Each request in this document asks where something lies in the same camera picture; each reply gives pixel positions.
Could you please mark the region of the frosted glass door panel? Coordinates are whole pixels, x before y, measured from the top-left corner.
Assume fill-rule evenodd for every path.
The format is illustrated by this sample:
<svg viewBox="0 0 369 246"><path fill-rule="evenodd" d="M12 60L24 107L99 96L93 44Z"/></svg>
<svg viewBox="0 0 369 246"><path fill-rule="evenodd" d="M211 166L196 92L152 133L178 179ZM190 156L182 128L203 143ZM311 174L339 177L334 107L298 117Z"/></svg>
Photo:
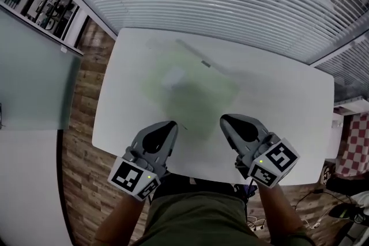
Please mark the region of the frosted glass door panel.
<svg viewBox="0 0 369 246"><path fill-rule="evenodd" d="M63 130L83 54L0 2L0 130Z"/></svg>

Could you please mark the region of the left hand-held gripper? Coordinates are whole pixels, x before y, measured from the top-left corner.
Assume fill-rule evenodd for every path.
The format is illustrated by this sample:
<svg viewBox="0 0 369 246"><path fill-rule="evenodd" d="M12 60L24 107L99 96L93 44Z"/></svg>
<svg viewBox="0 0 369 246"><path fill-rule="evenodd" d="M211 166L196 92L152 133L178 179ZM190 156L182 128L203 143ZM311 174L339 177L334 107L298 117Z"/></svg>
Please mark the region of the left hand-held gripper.
<svg viewBox="0 0 369 246"><path fill-rule="evenodd" d="M168 174L166 161L178 130L175 121L165 121L139 131L125 154L116 158L108 182L140 201L145 200Z"/></svg>

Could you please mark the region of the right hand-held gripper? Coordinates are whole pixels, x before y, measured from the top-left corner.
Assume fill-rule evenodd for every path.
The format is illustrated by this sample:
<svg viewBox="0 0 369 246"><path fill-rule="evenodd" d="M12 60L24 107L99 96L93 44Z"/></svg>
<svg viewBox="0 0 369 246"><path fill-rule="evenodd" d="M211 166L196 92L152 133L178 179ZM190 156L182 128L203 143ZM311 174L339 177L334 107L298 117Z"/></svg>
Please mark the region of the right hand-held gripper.
<svg viewBox="0 0 369 246"><path fill-rule="evenodd" d="M267 188L285 178L300 158L285 138L267 134L266 128L255 118L225 114L220 118L220 127L231 148L238 153L235 166L241 175Z"/></svg>

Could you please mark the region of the person's left forearm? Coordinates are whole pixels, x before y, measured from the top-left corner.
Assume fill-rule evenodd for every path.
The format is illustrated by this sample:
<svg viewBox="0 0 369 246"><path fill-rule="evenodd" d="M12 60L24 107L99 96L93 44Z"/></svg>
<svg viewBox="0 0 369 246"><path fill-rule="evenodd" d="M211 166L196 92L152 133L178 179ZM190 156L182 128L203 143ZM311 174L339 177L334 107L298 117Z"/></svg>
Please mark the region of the person's left forearm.
<svg viewBox="0 0 369 246"><path fill-rule="evenodd" d="M93 246L129 246L145 202L123 193L113 211L96 231Z"/></svg>

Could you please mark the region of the light green cloth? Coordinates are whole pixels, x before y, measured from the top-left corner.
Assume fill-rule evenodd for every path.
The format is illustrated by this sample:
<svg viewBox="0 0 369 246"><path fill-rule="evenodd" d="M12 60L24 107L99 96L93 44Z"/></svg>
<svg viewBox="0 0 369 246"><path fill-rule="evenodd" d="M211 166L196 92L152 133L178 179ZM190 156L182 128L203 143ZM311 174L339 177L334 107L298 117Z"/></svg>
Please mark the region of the light green cloth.
<svg viewBox="0 0 369 246"><path fill-rule="evenodd" d="M239 85L181 39L153 41L156 51L142 90L186 136L206 140L233 103Z"/></svg>

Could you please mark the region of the round white table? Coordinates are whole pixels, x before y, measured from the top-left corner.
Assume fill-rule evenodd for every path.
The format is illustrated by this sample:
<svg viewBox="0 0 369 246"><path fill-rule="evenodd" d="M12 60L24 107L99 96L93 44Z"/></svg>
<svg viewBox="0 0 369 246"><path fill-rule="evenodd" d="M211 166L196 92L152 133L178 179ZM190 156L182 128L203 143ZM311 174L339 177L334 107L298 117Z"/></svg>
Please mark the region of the round white table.
<svg viewBox="0 0 369 246"><path fill-rule="evenodd" d="M299 153L297 164L281 185L317 182L332 126L333 77L268 51L188 33L138 28L119 32L100 91L93 146L121 156L141 129L170 120L145 95L142 86L156 55L152 42L176 39L195 48L239 85L238 95L224 114L258 119L269 131L287 139ZM191 139L179 127L167 166L179 175L242 183L235 160L236 152L218 123L206 140Z"/></svg>

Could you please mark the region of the olive green shirt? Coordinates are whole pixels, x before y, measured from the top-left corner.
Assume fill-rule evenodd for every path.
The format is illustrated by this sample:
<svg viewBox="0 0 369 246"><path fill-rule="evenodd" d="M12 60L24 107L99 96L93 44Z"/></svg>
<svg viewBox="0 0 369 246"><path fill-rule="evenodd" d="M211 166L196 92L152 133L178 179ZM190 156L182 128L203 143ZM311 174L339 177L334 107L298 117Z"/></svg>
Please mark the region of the olive green shirt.
<svg viewBox="0 0 369 246"><path fill-rule="evenodd" d="M315 246L305 228L266 242L247 226L243 202L215 192L155 199L135 246Z"/></svg>

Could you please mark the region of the red white checkered cloth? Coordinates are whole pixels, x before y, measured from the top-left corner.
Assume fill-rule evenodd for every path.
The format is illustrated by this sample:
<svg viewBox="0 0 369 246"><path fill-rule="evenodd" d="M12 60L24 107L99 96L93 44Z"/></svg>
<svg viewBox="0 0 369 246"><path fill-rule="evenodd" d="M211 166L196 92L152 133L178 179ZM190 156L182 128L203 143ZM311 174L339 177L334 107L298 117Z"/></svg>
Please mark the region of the red white checkered cloth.
<svg viewBox="0 0 369 246"><path fill-rule="evenodd" d="M344 153L336 173L354 177L369 172L369 112L352 116Z"/></svg>

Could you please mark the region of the person's right forearm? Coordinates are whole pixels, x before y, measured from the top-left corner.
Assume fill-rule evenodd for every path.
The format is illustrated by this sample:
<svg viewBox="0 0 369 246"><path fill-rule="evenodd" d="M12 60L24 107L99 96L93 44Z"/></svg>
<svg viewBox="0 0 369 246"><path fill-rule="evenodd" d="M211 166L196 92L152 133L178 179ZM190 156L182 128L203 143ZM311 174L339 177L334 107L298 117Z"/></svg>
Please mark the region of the person's right forearm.
<svg viewBox="0 0 369 246"><path fill-rule="evenodd" d="M282 238L304 229L302 220L279 185L268 188L258 184L258 190L270 237L273 241L282 240Z"/></svg>

